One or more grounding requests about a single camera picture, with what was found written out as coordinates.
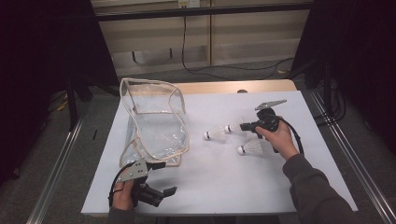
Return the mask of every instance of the white table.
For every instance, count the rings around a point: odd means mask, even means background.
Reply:
[[[147,216],[270,215],[295,212],[289,180],[282,173],[285,163],[272,147],[257,156],[240,156],[236,148],[254,133],[227,135],[225,143],[205,141],[203,132],[216,123],[239,116],[257,120],[254,107],[262,102],[287,99],[274,107],[302,138],[305,157],[323,171],[332,187],[354,211],[347,186],[299,91],[251,93],[185,94],[187,128],[191,149],[183,154],[179,167],[150,171],[148,183],[163,190],[177,186],[177,193],[165,198],[159,207],[139,203],[137,213]],[[120,104],[90,192],[81,213],[94,217],[108,213],[107,195],[124,147],[128,114]]]

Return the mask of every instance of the clear plastic bag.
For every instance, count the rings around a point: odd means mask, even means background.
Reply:
[[[167,82],[123,78],[120,96],[130,114],[120,167],[140,158],[178,165],[190,148],[181,91]]]

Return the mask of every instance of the gray floor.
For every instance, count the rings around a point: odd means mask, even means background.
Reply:
[[[243,63],[241,67],[265,67],[274,62]],[[276,70],[287,71],[291,61],[282,63]],[[272,69],[247,71],[230,68],[214,68],[205,71],[207,74],[231,79],[260,79],[273,74]],[[271,79],[284,75],[274,73]],[[219,81],[220,78],[208,75],[194,75],[185,70],[167,71],[137,75],[150,79],[161,79],[170,82]],[[309,92],[304,86],[304,77],[294,80],[313,115],[319,114]],[[79,103],[89,107],[78,139],[73,146],[68,162],[64,167],[62,179],[53,195],[43,223],[104,223],[103,218],[93,218],[80,213],[85,196],[88,193],[96,166],[105,146],[111,128],[119,98],[105,94],[100,90],[94,92],[90,103]],[[364,118],[359,111],[347,102],[346,117],[339,124],[349,142],[355,148],[367,171],[380,187],[390,204],[396,206],[396,157],[388,151],[380,136],[367,129]],[[31,214],[36,200],[43,189],[50,171],[56,162],[64,140],[68,135],[68,108],[53,111],[48,118],[47,126],[30,151],[21,167],[21,177],[9,180],[0,188],[0,222],[25,223]],[[336,143],[327,126],[319,127],[329,150],[360,209],[357,215],[362,223],[384,223],[373,206],[361,182],[356,177],[342,150]],[[279,216],[281,223],[299,223],[295,214]],[[155,217],[139,217],[137,223],[154,223]],[[170,223],[272,223],[268,217],[173,217]]]

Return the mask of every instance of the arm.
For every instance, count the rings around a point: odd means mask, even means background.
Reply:
[[[116,183],[113,206],[110,207],[108,212],[107,224],[134,223],[134,205],[131,198],[133,186],[133,180]]]
[[[256,132],[286,160],[283,172],[291,183],[290,195],[302,223],[359,223],[349,204],[330,186],[326,175],[299,154],[284,122],[279,122],[274,133],[260,127]]]

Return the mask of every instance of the gray sleeve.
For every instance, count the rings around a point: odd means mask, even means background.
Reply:
[[[283,167],[290,195],[302,223],[361,223],[349,204],[329,184],[325,174],[298,154]]]
[[[134,223],[134,210],[120,210],[110,207],[107,224],[132,224]]]

